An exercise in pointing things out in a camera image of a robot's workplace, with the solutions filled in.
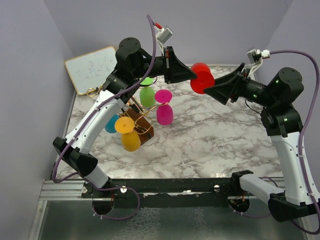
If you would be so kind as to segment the red wine glass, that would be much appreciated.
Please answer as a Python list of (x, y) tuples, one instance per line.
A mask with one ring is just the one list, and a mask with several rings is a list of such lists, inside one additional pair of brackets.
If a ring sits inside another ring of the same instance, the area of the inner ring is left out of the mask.
[(215, 85), (214, 76), (209, 66), (203, 62), (197, 62), (191, 70), (195, 72), (196, 78), (190, 80), (191, 89), (197, 94), (204, 94), (204, 89)]

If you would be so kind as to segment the green wine glass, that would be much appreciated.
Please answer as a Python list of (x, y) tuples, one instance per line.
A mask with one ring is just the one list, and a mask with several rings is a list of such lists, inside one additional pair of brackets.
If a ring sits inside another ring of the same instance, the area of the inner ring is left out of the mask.
[(151, 84), (154, 82), (153, 78), (146, 77), (142, 82), (141, 82), (141, 89), (139, 93), (139, 99), (140, 103), (144, 107), (152, 107), (155, 105), (156, 100), (155, 100), (155, 91), (151, 87)]

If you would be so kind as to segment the pink wine glass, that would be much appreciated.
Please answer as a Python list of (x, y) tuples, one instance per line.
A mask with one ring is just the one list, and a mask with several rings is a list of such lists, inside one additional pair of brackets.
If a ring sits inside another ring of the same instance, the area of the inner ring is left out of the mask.
[(160, 104), (156, 110), (156, 119), (160, 125), (170, 125), (174, 120), (172, 107), (169, 105), (173, 98), (172, 93), (167, 89), (158, 90), (155, 93), (155, 100)]

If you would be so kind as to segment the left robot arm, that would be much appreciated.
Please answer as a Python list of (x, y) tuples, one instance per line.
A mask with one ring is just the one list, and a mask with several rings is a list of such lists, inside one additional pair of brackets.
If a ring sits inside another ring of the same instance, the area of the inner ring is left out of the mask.
[(143, 78), (163, 76), (167, 84), (175, 84), (196, 77), (176, 57), (172, 46), (165, 47), (161, 56), (149, 55), (134, 37), (127, 37), (119, 43), (115, 58), (115, 68), (103, 83), (91, 109), (74, 130), (65, 137), (57, 136), (52, 143), (59, 159), (90, 182), (94, 193), (101, 198), (110, 193), (110, 178), (90, 151), (107, 122), (130, 100)]

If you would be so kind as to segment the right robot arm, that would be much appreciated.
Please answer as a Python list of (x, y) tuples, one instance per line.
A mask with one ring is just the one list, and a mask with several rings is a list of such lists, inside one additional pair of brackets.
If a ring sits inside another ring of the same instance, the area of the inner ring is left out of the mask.
[(232, 173), (229, 189), (236, 196), (249, 192), (263, 201), (278, 222), (316, 214), (320, 206), (320, 193), (305, 181), (305, 178), (311, 181), (312, 176), (304, 143), (299, 140), (303, 123), (293, 106), (303, 90), (302, 76), (293, 68), (280, 69), (264, 85), (252, 80), (243, 64), (204, 89), (205, 94), (223, 105), (244, 98), (262, 106), (261, 121), (276, 149), (285, 188), (263, 181), (250, 170), (242, 170)]

